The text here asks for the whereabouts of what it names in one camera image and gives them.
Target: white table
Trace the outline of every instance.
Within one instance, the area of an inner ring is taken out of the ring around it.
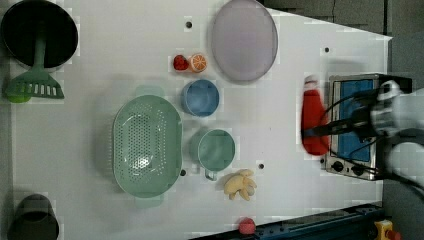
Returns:
[[[52,75],[66,99],[32,99],[12,106],[15,204],[37,192],[54,206],[60,239],[187,239],[257,224],[381,201],[382,183],[328,174],[301,145],[303,81],[309,74],[385,73],[388,38],[271,11],[279,33],[272,69],[248,85],[230,82],[214,63],[211,22],[225,1],[57,1],[79,24],[72,63]],[[192,30],[185,22],[193,22]],[[173,56],[205,53],[207,70],[177,74]],[[12,60],[11,77],[24,69]],[[222,103],[211,117],[185,114],[178,102],[188,82],[206,78]],[[137,209],[111,169],[111,126],[141,84],[164,88],[184,120],[183,168],[160,207]],[[237,142],[231,167],[208,181],[192,162],[187,143],[200,126],[223,128]],[[258,169],[263,163],[265,168]],[[223,176],[255,171],[250,202],[223,193]]]

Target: green strainer basket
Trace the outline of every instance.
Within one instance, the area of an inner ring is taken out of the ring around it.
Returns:
[[[151,93],[152,89],[143,87],[142,91]],[[158,92],[125,104],[113,126],[116,181],[142,208],[162,202],[162,194],[178,179],[182,165],[181,118]]]

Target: teal mug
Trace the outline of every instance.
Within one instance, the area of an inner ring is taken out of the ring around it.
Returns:
[[[190,155],[200,162],[205,168],[205,177],[212,181],[231,164],[235,151],[233,137],[224,130],[202,129],[191,139]]]

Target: pink ball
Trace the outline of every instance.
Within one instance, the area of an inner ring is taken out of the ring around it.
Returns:
[[[245,218],[239,224],[239,231],[241,234],[254,234],[255,230],[256,230],[256,225],[251,218]]]

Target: yellow object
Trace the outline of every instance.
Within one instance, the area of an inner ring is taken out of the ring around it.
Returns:
[[[245,169],[239,171],[237,175],[232,176],[224,186],[224,193],[229,195],[230,200],[233,200],[237,194],[246,200],[250,200],[250,196],[255,193],[256,183],[249,177],[253,175],[251,170]]]
[[[207,61],[202,54],[194,54],[188,59],[189,69],[192,72],[199,73],[206,69]]]
[[[377,227],[378,236],[375,240],[390,240],[386,237],[386,232],[393,230],[393,223],[388,220],[383,220],[380,222],[374,222],[374,225]]]

